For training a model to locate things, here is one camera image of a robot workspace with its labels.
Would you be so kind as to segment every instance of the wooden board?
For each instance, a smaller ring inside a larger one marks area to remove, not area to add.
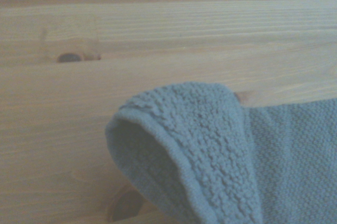
[[[248,106],[337,97],[337,0],[0,0],[0,223],[106,223],[126,99],[220,82]],[[70,51],[100,61],[56,63]],[[174,223],[147,202],[122,223]]]

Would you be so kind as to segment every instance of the terry cloth texture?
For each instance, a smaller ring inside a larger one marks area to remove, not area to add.
[[[337,99],[248,108],[187,82],[132,97],[105,133],[119,169],[182,223],[337,223]]]

